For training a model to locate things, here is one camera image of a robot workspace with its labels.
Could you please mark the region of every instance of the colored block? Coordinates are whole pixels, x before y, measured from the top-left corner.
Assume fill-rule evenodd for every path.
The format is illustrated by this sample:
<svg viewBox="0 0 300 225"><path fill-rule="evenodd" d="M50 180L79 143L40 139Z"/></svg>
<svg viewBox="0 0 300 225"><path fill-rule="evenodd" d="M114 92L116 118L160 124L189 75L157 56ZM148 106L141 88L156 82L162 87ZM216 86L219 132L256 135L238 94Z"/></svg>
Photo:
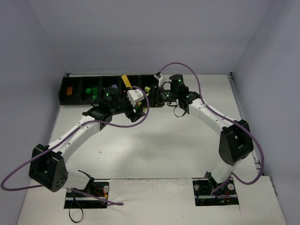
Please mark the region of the colored block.
<svg viewBox="0 0 300 225"><path fill-rule="evenodd" d="M127 88L132 88L132 86L131 86L131 84L128 80L128 77L126 75L121 76L121 78L122 78L122 80L123 80L123 82L124 82L124 84Z"/></svg>
<svg viewBox="0 0 300 225"><path fill-rule="evenodd" d="M87 94L91 94L91 92L92 92L92 89L91 88L87 88L86 90L85 90L85 93L87 93Z"/></svg>
<svg viewBox="0 0 300 225"><path fill-rule="evenodd" d="M149 93L150 92L150 87L145 87L145 92Z"/></svg>
<svg viewBox="0 0 300 225"><path fill-rule="evenodd" d="M67 96L71 96L73 92L73 87L67 87Z"/></svg>
<svg viewBox="0 0 300 225"><path fill-rule="evenodd" d="M93 95L97 95L98 94L98 88L92 88L93 90Z"/></svg>

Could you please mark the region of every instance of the black storage bin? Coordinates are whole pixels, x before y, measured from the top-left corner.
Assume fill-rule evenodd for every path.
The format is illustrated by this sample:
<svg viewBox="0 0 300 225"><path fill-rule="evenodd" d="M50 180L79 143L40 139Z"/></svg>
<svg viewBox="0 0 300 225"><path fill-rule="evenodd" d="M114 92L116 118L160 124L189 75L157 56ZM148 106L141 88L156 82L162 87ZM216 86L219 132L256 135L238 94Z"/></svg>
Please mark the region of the black storage bin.
<svg viewBox="0 0 300 225"><path fill-rule="evenodd" d="M86 89L98 88L98 94L101 91L101 77L100 76L84 76L82 77L82 87L80 91L80 99L82 105L90 105L93 100L93 93L86 93Z"/></svg>
<svg viewBox="0 0 300 225"><path fill-rule="evenodd" d="M80 105L81 84L82 77L63 77L59 92L60 105Z"/></svg>
<svg viewBox="0 0 300 225"><path fill-rule="evenodd" d="M145 87L151 87L151 85L157 84L158 79L154 77L154 75L140 75L141 78L141 88L145 90Z"/></svg>
<svg viewBox="0 0 300 225"><path fill-rule="evenodd" d="M120 89L121 76L102 76L101 87L110 88L113 85L117 85Z"/></svg>

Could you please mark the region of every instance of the green block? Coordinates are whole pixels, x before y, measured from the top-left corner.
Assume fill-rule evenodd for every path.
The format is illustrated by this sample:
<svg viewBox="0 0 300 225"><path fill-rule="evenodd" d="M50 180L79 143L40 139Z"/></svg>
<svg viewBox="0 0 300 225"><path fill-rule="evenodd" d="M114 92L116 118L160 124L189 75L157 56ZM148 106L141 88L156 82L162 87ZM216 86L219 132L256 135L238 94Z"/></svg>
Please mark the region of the green block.
<svg viewBox="0 0 300 225"><path fill-rule="evenodd" d="M92 89L91 88L87 88L86 90L85 90L85 93L87 93L87 94L91 94L91 92L92 92Z"/></svg>
<svg viewBox="0 0 300 225"><path fill-rule="evenodd" d="M94 94L94 95L97 95L97 94L98 94L98 88L92 88L92 90L93 90L93 94Z"/></svg>

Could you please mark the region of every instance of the black bracket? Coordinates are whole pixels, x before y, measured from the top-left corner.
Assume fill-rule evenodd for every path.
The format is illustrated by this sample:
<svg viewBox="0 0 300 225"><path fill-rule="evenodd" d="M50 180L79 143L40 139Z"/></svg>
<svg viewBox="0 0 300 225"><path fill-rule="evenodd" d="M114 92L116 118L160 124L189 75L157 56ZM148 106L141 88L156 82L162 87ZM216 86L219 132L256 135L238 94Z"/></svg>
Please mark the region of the black bracket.
<svg viewBox="0 0 300 225"><path fill-rule="evenodd" d="M250 131L246 121L237 121L241 126ZM219 154L225 163L235 165L240 159L248 156L254 149L252 139L236 125L224 127L220 135Z"/></svg>
<svg viewBox="0 0 300 225"><path fill-rule="evenodd" d="M48 150L49 145L38 144L32 151L32 157ZM49 152L32 161L29 176L52 192L60 190L66 183L68 172L61 152Z"/></svg>

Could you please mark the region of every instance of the cable connector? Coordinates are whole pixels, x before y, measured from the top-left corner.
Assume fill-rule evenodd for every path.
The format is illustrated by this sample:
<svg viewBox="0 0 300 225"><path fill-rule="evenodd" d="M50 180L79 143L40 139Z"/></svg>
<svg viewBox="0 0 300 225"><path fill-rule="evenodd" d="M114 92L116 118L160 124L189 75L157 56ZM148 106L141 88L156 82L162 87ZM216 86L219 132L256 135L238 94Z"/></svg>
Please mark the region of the cable connector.
<svg viewBox="0 0 300 225"><path fill-rule="evenodd" d="M160 72L157 72L156 74L154 74L154 77L159 80L161 77Z"/></svg>

